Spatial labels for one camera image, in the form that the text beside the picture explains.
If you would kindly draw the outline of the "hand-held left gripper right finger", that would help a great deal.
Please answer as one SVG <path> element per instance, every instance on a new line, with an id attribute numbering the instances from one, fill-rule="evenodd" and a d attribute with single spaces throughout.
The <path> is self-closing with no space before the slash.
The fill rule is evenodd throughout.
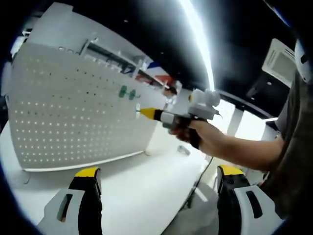
<path id="1" fill-rule="evenodd" d="M 275 203 L 233 166 L 217 168 L 220 235 L 271 235 L 283 223 Z"/>

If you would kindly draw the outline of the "person's right hand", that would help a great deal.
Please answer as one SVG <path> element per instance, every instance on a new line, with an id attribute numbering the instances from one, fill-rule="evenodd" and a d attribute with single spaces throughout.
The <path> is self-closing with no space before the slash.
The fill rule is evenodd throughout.
<path id="1" fill-rule="evenodd" d="M 214 157 L 221 153 L 224 141 L 224 134 L 218 128 L 207 121 L 199 119 L 190 121 L 187 127 L 172 129 L 169 134 Z"/>

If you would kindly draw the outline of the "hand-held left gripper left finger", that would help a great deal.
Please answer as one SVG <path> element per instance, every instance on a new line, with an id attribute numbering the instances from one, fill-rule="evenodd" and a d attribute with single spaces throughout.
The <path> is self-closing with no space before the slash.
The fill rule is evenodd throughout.
<path id="1" fill-rule="evenodd" d="M 101 170 L 77 172 L 68 188 L 61 189 L 45 206 L 38 229 L 44 235 L 101 235 Z"/>

